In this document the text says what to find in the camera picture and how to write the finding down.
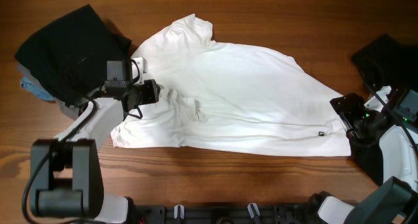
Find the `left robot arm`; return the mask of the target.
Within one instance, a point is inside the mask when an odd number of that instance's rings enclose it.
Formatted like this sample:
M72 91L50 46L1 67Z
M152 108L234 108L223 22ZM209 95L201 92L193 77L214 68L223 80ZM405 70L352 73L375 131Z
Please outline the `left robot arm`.
M129 197L107 195L98 151L111 131L140 106L159 100L160 87L145 79L147 61L108 61L107 78L88 94L78 119L53 139L31 147L31 176L22 196L28 223L35 217L61 218L64 223L144 223Z

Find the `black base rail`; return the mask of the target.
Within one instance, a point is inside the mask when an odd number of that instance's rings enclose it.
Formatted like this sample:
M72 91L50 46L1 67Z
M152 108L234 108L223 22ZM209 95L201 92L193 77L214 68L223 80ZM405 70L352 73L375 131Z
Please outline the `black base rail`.
M279 204L259 206L251 214L247 206L137 206L137 223L147 224L309 224L322 223L307 205Z

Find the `white t-shirt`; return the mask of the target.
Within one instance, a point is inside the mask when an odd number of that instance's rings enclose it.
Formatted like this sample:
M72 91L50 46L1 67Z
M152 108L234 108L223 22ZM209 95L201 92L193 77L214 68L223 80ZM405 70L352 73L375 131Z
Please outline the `white t-shirt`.
M181 147L273 156L351 153L330 105L338 93L291 57L269 48L216 42L194 14L176 20L134 52L148 63L159 101L111 133L119 148Z

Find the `folded grey garment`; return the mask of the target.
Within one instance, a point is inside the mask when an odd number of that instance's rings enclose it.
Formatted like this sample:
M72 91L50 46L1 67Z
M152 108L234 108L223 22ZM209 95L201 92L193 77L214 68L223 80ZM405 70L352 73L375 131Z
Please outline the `folded grey garment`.
M27 77L32 77L32 78L36 79L32 75L31 71L28 68L24 67L21 63L17 64L16 69L17 69L17 71L19 71L22 74L22 77L27 76ZM44 88L44 86L41 84L41 82L38 79L36 79L36 80ZM60 111L72 120L76 120L79 117L79 115L81 115L81 113L83 113L84 109L86 108L83 105L81 105L81 106L67 105L67 104L65 104L65 102L61 101L60 99L58 99L56 97L54 97L54 98L55 98L55 101L50 102L50 103L56 103L58 105Z

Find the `folded black garment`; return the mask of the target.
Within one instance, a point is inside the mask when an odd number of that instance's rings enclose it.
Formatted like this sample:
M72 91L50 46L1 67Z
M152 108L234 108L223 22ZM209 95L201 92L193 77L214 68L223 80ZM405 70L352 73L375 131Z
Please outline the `folded black garment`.
M16 60L65 104L104 84L108 61L126 60L131 40L113 34L91 5L49 23L19 47Z

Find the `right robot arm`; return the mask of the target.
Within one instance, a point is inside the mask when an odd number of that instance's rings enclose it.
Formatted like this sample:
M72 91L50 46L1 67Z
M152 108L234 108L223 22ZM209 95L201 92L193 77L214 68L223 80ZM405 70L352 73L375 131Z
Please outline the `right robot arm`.
M368 102L354 93L330 100L357 166L379 187L359 204L315 195L316 216L324 223L417 222L417 92L395 91L386 101L384 94L381 89Z

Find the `folded light blue garment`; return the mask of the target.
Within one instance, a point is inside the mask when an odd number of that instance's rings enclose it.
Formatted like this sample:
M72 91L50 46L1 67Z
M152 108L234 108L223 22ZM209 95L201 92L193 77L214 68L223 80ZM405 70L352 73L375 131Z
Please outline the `folded light blue garment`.
M43 100L43 101L48 101L48 102L53 102L55 101L55 98L50 95L40 84L39 82L32 78L32 77L27 77L27 76L23 76L20 79L20 86L22 89L30 92L31 94L33 94L36 98Z

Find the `black garment on right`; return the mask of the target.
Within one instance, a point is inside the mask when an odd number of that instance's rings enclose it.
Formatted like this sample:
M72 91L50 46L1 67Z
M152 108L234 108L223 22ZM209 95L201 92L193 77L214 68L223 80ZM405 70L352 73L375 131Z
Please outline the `black garment on right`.
M350 143L353 159L378 185L394 176L416 190L417 45L382 35L351 60L371 94L364 106L392 117L377 144Z

